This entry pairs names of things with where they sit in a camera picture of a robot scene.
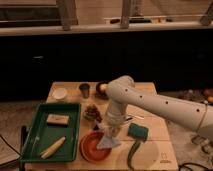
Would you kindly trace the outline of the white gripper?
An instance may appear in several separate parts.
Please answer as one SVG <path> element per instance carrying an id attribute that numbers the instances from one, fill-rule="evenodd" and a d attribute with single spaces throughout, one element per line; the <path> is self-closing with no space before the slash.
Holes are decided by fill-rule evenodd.
<path id="1" fill-rule="evenodd" d="M 100 123 L 100 128 L 104 131 L 107 137 L 115 138 L 119 134 L 125 119 L 125 115 L 112 115 L 106 113 L 103 121 Z"/>

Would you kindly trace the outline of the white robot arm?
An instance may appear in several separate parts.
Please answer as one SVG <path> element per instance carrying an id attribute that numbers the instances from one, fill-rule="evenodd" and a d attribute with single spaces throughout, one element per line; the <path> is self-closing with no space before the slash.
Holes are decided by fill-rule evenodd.
<path id="1" fill-rule="evenodd" d="M 130 76 L 110 81 L 106 94 L 106 123 L 111 127 L 119 127 L 126 119 L 127 106 L 133 105 L 213 141 L 213 106 L 139 90 Z"/>

